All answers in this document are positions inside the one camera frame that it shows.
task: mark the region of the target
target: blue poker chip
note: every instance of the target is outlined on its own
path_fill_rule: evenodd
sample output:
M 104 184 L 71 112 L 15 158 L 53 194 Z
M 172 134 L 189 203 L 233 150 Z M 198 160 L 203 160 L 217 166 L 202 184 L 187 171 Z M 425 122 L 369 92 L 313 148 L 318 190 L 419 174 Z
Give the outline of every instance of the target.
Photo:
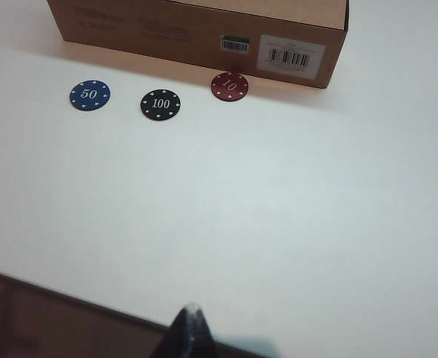
M 111 91 L 104 82 L 89 80 L 81 82 L 71 90 L 69 100 L 79 110 L 97 110 L 111 97 Z

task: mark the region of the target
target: black poker chip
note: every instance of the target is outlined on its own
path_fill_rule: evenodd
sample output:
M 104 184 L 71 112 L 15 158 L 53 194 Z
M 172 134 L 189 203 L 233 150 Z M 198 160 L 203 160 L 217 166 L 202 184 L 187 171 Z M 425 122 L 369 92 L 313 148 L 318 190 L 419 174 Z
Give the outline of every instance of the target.
M 155 89 L 141 99 L 141 111 L 153 121 L 171 119 L 180 109 L 179 96 L 168 89 Z
M 104 82 L 98 80 L 84 81 L 71 90 L 69 100 L 79 110 L 97 110 L 104 106 L 111 97 L 111 91 Z

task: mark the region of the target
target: brown surface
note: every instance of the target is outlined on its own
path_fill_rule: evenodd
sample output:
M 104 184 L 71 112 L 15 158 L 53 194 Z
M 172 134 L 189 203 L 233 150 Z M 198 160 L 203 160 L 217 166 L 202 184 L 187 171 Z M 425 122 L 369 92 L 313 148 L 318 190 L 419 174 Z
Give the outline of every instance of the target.
M 0 275 L 1 358 L 148 357 L 165 332 L 159 324 Z M 260 358 L 225 345 L 218 351 L 221 358 Z
M 345 28 L 346 0 L 170 0 L 326 28 Z
M 337 63 L 345 30 L 305 25 L 158 0 L 48 0 L 66 41 L 159 57 L 192 65 L 325 88 Z M 297 78 L 257 69 L 260 37 L 325 45 L 316 78 Z M 250 40 L 248 54 L 223 51 L 221 36 Z

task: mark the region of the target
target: number 50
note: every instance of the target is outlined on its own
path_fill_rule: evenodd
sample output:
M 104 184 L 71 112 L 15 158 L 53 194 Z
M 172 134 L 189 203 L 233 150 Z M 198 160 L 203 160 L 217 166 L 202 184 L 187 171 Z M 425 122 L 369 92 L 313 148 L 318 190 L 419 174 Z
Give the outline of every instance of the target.
M 96 98 L 96 96 L 98 95 L 98 91 L 96 91 L 95 89 L 93 89 L 91 92 L 91 89 L 83 89 L 83 92 L 81 93 L 81 98 L 86 98 L 89 97 L 91 99 Z

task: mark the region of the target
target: red poker chip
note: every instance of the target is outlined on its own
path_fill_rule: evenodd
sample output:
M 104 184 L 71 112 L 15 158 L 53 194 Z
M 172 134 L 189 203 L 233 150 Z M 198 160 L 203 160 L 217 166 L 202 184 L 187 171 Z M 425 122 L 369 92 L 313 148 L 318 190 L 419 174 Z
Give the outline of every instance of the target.
M 213 78 L 210 89 L 218 99 L 238 101 L 247 94 L 248 82 L 240 73 L 224 72 Z

